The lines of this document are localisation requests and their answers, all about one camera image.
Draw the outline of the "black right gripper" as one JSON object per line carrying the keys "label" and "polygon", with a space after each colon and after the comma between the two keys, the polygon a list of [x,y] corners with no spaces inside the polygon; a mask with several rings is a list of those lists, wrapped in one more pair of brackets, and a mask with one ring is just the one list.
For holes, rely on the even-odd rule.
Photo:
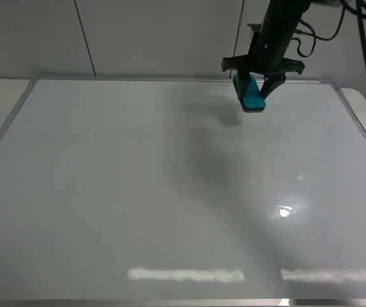
{"label": "black right gripper", "polygon": [[260,89],[263,99],[286,81],[285,73],[302,74],[305,64],[300,60],[285,58],[285,52],[296,30],[296,24],[249,24],[253,33],[248,53],[240,56],[223,58],[222,71],[236,70],[235,90],[240,102],[252,83],[249,72],[264,75]]}

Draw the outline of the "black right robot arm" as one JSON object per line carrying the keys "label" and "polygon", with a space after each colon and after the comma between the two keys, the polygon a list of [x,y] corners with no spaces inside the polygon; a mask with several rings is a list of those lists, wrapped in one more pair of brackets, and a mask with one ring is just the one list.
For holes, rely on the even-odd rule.
{"label": "black right robot arm", "polygon": [[233,84],[246,112],[263,111],[266,98],[286,81],[286,73],[302,74],[302,61],[285,58],[302,15],[310,1],[270,1],[261,24],[252,24],[248,52],[223,58],[222,71],[235,70]]}

